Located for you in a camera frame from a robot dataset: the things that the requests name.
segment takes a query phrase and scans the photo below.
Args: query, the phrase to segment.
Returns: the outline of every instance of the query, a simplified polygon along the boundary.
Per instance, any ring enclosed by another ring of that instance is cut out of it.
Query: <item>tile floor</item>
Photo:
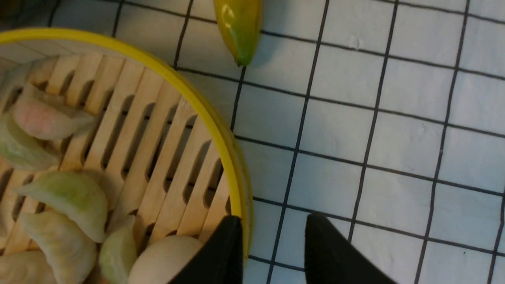
[[[212,0],[62,0],[31,25],[86,29],[182,72],[252,177],[247,284],[305,283],[326,214],[399,284],[505,283],[505,2],[266,0],[247,68]]]

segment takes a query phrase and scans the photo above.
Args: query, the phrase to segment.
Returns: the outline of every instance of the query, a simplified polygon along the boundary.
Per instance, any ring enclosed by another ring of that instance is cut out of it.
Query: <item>yellow steamer rim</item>
[[[0,33],[0,75],[14,66],[72,54],[103,54],[140,63],[170,83],[194,108],[216,145],[228,181],[231,214],[242,219],[244,261],[253,226],[250,180],[233,133],[217,111],[185,78],[153,55],[116,39],[86,31],[36,28]]]

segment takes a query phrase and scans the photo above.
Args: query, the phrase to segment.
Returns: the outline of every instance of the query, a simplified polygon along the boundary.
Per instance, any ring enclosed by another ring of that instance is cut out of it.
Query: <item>pink dumpling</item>
[[[18,126],[41,140],[65,139],[93,123],[93,116],[64,105],[32,85],[26,85],[13,109]]]

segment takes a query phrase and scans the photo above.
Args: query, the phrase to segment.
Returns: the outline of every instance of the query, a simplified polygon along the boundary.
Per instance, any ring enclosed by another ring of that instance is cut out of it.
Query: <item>bamboo steamer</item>
[[[49,171],[92,175],[108,197],[109,226],[136,216],[139,252],[171,234],[205,242],[232,214],[242,219],[247,259],[252,207],[242,155],[217,112],[177,72],[148,53],[89,32],[0,33],[0,112],[27,82],[98,117],[92,131],[52,142],[64,155]],[[12,169],[0,158],[2,254],[37,249],[17,217],[50,208],[14,190],[42,174]],[[99,281],[96,272],[91,277]]]

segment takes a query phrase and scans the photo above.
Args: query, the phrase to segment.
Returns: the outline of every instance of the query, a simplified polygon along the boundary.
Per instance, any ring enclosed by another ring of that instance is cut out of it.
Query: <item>yellow pepper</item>
[[[263,0],[214,0],[219,31],[239,66],[253,59],[260,41]]]

